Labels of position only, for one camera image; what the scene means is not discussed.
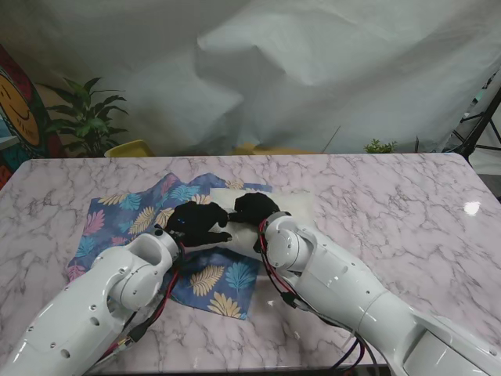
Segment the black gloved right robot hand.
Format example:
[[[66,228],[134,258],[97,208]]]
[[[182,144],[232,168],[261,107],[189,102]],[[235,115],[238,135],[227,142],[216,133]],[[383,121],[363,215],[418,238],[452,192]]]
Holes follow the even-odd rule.
[[[229,221],[259,226],[270,215],[279,212],[279,206],[263,193],[246,193],[235,199],[234,212],[229,213]]]

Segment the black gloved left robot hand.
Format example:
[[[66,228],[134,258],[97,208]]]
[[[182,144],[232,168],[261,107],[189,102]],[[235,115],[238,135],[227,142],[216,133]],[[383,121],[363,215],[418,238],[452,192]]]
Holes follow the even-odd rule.
[[[228,212],[218,204],[189,201],[175,208],[164,229],[185,248],[193,248],[231,241],[230,233],[211,231],[216,224],[226,227],[228,221]]]

